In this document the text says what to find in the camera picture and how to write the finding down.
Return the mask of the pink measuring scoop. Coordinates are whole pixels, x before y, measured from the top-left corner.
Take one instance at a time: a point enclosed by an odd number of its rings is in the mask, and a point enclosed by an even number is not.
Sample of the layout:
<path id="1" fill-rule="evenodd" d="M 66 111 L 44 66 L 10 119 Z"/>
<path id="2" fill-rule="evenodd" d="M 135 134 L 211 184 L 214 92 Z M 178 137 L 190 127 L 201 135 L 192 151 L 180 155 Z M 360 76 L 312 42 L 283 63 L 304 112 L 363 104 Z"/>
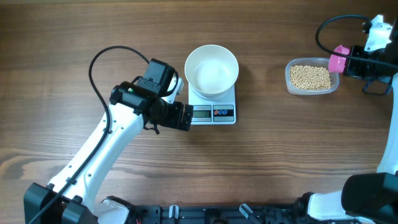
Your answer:
<path id="1" fill-rule="evenodd" d="M 349 55 L 350 49 L 346 48 L 342 45 L 337 46 L 334 49 L 335 53 L 343 54 L 343 55 Z M 346 58 L 337 56 L 337 55 L 331 55 L 328 63 L 328 70 L 329 72 L 333 73 L 343 73 L 346 65 Z"/>

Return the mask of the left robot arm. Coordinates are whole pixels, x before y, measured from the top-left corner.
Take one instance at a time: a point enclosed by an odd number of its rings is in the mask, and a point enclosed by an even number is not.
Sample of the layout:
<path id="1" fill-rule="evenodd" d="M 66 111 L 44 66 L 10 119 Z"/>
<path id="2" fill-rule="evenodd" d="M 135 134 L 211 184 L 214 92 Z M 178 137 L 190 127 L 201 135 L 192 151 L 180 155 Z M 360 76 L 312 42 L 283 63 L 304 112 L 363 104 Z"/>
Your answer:
<path id="1" fill-rule="evenodd" d="M 175 101 L 183 81 L 170 65 L 149 61 L 145 74 L 114 87 L 105 114 L 75 157 L 46 186 L 24 195 L 26 223 L 140 223 L 135 206 L 117 197 L 95 198 L 125 147 L 146 128 L 188 131 L 193 107 Z"/>

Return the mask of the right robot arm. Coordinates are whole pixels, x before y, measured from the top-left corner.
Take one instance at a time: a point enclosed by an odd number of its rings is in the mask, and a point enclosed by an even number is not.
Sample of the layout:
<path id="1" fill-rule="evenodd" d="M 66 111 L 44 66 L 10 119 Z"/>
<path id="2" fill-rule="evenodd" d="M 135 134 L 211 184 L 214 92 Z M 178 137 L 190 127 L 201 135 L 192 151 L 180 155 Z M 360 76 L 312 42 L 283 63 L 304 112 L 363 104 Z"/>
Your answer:
<path id="1" fill-rule="evenodd" d="M 365 46 L 342 45 L 335 50 L 320 42 L 320 32 L 340 19 L 362 20 L 368 38 Z M 291 223 L 397 223 L 397 24 L 385 24 L 383 16 L 374 19 L 358 14 L 332 17 L 320 25 L 315 42 L 328 52 L 328 69 L 363 80 L 362 92 L 369 94 L 373 82 L 386 84 L 380 96 L 393 94 L 393 109 L 386 148 L 374 173 L 350 176 L 343 188 L 327 194 L 308 192 L 289 210 Z"/>

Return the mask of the white digital kitchen scale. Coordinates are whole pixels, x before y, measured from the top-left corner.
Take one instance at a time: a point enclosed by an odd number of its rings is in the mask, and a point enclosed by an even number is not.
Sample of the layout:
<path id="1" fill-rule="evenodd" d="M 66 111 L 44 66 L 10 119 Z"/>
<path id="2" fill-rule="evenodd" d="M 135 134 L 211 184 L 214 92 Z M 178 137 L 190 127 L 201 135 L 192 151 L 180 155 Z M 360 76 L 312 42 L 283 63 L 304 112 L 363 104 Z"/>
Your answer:
<path id="1" fill-rule="evenodd" d="M 188 103 L 193 106 L 192 125 L 226 125 L 236 122 L 234 86 L 212 99 L 199 94 L 189 85 Z"/>

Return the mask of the white bowl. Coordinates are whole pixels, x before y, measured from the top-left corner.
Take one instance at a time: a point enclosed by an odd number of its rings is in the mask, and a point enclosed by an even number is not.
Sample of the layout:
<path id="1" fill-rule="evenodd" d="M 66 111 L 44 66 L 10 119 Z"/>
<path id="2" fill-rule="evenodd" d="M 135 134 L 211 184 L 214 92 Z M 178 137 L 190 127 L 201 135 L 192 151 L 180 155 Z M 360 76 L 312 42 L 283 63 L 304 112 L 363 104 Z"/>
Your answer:
<path id="1" fill-rule="evenodd" d="M 215 100 L 224 97 L 236 83 L 239 63 L 225 47 L 202 45 L 187 57 L 184 73 L 196 93 Z"/>

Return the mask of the clear plastic container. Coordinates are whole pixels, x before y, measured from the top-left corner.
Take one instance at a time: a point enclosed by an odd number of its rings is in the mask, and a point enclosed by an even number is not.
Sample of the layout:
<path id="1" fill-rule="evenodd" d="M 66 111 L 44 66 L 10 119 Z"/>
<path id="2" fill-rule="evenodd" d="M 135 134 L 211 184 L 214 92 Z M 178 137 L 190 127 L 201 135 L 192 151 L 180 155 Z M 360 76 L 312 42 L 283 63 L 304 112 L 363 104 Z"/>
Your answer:
<path id="1" fill-rule="evenodd" d="M 292 95 L 323 95 L 334 92 L 339 84 L 338 73 L 328 70 L 327 58 L 297 58 L 285 68 L 287 90 Z"/>

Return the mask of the pile of soybeans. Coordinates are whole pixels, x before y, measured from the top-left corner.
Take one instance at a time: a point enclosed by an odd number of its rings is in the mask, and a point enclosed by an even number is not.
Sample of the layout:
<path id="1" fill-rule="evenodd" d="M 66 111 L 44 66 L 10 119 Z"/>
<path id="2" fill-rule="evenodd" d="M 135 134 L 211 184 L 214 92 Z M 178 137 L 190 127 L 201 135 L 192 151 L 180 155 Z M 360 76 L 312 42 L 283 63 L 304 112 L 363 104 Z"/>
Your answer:
<path id="1" fill-rule="evenodd" d="M 301 90 L 326 90 L 331 88 L 330 73 L 326 68 L 294 65 L 290 68 L 290 80 Z"/>

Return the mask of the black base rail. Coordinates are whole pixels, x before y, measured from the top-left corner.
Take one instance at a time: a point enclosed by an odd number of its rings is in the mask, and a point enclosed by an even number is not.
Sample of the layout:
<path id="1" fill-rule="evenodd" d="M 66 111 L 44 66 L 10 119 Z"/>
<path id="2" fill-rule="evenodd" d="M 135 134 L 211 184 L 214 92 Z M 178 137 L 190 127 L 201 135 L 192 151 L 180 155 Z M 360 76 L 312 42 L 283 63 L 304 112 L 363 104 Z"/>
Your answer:
<path id="1" fill-rule="evenodd" d="M 250 206 L 234 207 L 180 207 L 171 205 L 138 205 L 128 221 L 135 224 L 194 224 L 194 223 L 310 223 L 298 215 L 291 206 Z"/>

